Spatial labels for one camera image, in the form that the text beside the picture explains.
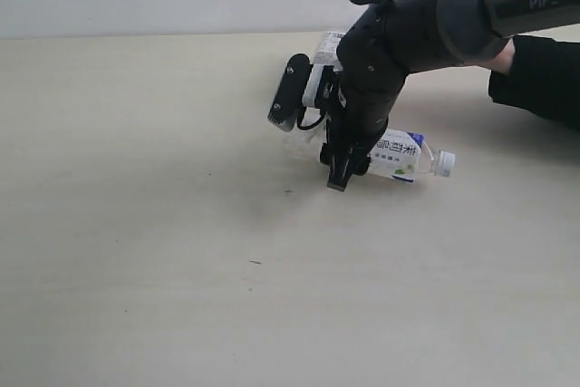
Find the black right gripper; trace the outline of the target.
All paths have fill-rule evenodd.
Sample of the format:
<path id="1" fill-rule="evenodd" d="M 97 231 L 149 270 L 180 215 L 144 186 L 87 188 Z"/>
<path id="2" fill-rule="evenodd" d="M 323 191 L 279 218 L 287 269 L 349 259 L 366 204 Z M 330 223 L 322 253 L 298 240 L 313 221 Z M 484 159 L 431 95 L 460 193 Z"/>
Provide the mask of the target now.
<path id="1" fill-rule="evenodd" d="M 352 176 L 367 173 L 368 155 L 386 131 L 407 72 L 362 63 L 347 71 L 326 65 L 318 100 L 328 116 L 321 162 L 329 165 L 327 187 L 345 191 Z"/>

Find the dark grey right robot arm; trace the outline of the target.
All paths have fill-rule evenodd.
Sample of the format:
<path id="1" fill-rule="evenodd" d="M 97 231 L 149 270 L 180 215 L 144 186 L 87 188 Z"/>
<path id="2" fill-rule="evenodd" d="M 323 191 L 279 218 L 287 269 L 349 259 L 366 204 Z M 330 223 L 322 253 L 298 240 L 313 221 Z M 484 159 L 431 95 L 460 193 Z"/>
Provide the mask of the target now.
<path id="1" fill-rule="evenodd" d="M 579 21 L 579 0 L 349 1 L 364 12 L 336 49 L 325 152 L 327 185 L 340 191 L 365 168 L 408 76 L 487 61 L 515 34 Z"/>

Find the black sleeved forearm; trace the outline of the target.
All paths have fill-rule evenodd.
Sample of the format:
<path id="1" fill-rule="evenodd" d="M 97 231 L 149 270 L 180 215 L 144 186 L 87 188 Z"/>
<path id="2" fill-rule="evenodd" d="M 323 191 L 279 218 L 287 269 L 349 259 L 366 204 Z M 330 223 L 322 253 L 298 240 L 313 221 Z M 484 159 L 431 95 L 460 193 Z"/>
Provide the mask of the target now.
<path id="1" fill-rule="evenodd" d="M 488 68 L 496 104 L 579 129 L 579 43 L 517 35 Z"/>

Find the person's bare hand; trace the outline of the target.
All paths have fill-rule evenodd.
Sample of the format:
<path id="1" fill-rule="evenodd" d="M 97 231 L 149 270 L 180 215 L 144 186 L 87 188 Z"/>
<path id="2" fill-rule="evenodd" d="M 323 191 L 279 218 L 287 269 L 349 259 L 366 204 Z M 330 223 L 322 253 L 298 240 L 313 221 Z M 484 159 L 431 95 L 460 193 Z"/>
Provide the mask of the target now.
<path id="1" fill-rule="evenodd" d="M 380 0 L 361 19 L 363 63 L 392 78 L 475 65 L 505 71 L 515 51 L 491 29 L 483 0 Z"/>

